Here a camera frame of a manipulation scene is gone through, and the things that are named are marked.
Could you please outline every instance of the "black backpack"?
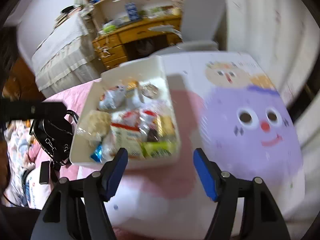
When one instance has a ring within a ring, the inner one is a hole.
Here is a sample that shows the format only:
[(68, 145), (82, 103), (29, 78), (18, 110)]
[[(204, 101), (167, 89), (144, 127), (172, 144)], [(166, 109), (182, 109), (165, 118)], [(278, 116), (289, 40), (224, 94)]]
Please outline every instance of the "black backpack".
[[(67, 110), (76, 123), (79, 116), (72, 110)], [(50, 156), (54, 166), (71, 164), (69, 160), (72, 144), (72, 125), (66, 119), (34, 119), (30, 128), (42, 149)]]

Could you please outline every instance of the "open box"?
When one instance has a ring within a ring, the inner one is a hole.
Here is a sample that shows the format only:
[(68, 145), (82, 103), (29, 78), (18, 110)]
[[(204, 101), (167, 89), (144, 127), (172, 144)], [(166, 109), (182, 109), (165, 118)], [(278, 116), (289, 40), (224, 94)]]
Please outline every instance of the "open box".
[[(157, 99), (164, 100), (166, 102), (166, 105), (171, 110), (172, 123), (175, 127), (177, 138), (176, 152), (172, 152), (171, 156), (162, 158), (147, 158), (145, 160), (129, 159), (127, 169), (143, 169), (148, 167), (168, 165), (176, 162), (179, 158), (181, 143), (169, 92), (167, 77), (163, 68), (162, 58), (159, 56), (155, 56), (127, 62), (121, 67), (114, 68), (102, 73), (101, 77), (101, 82), (94, 82), (92, 84), (78, 123), (81, 123), (82, 119), (91, 110), (97, 109), (100, 101), (100, 96), (106, 89), (130, 80), (136, 80), (140, 83), (140, 85), (151, 82), (159, 89), (159, 97)], [(146, 104), (154, 100), (146, 97), (143, 97), (143, 99), (144, 103)], [(92, 168), (97, 168), (99, 165), (102, 167), (102, 164), (99, 164), (90, 158), (90, 155), (94, 152), (94, 150), (95, 147), (91, 146), (88, 140), (75, 133), (75, 135), (73, 136), (70, 151), (71, 163), (75, 165), (90, 166)]]

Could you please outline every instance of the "chair backrest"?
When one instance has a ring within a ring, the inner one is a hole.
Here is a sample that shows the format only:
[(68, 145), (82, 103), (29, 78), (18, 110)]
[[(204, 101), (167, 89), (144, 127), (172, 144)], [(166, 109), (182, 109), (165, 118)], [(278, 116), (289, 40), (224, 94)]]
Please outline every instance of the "chair backrest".
[(225, 0), (186, 0), (180, 29), (183, 41), (211, 41), (225, 10)]

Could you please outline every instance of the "metal rivet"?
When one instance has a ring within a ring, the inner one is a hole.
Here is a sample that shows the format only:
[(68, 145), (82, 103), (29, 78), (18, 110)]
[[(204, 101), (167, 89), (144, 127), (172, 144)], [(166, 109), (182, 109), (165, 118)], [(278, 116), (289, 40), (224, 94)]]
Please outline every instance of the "metal rivet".
[(222, 175), (222, 177), (224, 177), (224, 178), (229, 178), (229, 177), (230, 177), (230, 173), (227, 172), (227, 171), (221, 172), (221, 175)]
[(97, 177), (99, 177), (101, 175), (101, 172), (100, 171), (95, 171), (91, 175), (92, 175), (92, 177), (97, 178)]
[(59, 179), (60, 184), (64, 184), (68, 181), (68, 179), (66, 177), (63, 177), (61, 179)]
[(261, 178), (259, 178), (259, 177), (255, 177), (254, 178), (254, 182), (258, 183), (258, 184), (261, 184), (263, 182), (263, 180)]

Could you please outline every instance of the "black phone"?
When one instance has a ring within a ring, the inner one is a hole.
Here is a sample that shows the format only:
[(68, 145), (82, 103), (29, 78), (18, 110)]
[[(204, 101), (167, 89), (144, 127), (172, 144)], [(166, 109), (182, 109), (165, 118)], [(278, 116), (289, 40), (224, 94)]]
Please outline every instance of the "black phone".
[(39, 184), (49, 184), (50, 179), (50, 161), (41, 163)]

